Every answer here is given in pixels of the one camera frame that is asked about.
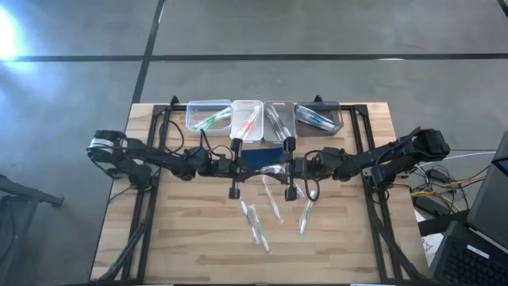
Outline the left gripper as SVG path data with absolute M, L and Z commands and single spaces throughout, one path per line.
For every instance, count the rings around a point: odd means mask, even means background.
M 218 154 L 212 149 L 206 150 L 203 163 L 196 168 L 200 176 L 231 179 L 228 194 L 229 199 L 239 199 L 241 197 L 239 188 L 241 181 L 264 174 L 261 171 L 241 170 L 258 170 L 264 166 L 264 161 L 257 160 L 256 158 L 243 158 L 240 166 L 242 147 L 243 141 L 241 139 L 232 139 L 229 146 L 229 150 L 232 153 L 230 158 L 227 158 L 225 154 Z

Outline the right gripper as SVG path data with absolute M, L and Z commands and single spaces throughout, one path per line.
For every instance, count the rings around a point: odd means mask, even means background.
M 304 190 L 307 199 L 310 201 L 317 201 L 318 195 L 312 195 L 309 188 L 309 168 L 306 157 L 294 157 L 294 151 L 296 150 L 296 139 L 294 137 L 287 137 L 283 141 L 283 153 L 284 161 L 279 164 L 275 164 L 275 170 L 277 172 L 270 172 L 269 176 L 272 177 L 287 177 L 287 189 L 286 189 L 286 201 L 294 201 L 297 197 L 297 189 L 294 185 L 294 179 L 298 178 L 303 181 Z

